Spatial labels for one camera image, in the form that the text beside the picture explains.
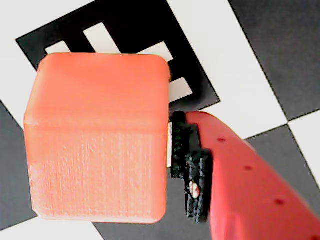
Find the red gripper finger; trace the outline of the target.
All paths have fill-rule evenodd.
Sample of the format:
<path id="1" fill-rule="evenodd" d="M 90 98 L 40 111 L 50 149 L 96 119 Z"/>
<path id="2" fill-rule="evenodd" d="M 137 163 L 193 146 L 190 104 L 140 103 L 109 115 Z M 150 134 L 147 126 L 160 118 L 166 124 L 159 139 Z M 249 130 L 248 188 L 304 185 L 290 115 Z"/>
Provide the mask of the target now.
<path id="1" fill-rule="evenodd" d="M 317 240 L 320 219 L 235 132 L 205 112 L 176 111 L 170 175 L 184 181 L 185 213 L 214 240 Z"/>

